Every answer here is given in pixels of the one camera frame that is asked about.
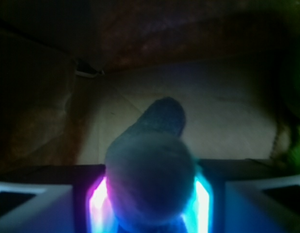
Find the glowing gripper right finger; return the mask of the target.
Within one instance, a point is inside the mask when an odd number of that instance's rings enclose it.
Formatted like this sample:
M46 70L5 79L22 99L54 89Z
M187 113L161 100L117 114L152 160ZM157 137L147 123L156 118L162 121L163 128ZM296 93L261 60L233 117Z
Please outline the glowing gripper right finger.
M300 174L269 160L199 159L190 233L300 233Z

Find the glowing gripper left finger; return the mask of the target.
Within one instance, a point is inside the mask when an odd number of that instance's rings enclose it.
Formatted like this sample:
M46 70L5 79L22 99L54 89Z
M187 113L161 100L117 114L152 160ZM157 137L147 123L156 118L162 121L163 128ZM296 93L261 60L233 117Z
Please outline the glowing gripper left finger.
M31 166L0 175L0 233L109 233L104 165Z

